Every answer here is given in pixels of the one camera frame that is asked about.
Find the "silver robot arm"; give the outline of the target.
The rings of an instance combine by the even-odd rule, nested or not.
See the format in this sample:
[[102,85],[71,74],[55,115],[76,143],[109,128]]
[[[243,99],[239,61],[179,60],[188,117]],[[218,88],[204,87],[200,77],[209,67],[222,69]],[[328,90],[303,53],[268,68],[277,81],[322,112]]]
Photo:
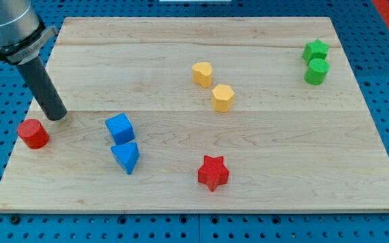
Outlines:
[[0,0],[0,61],[23,65],[57,33],[45,26],[31,0]]

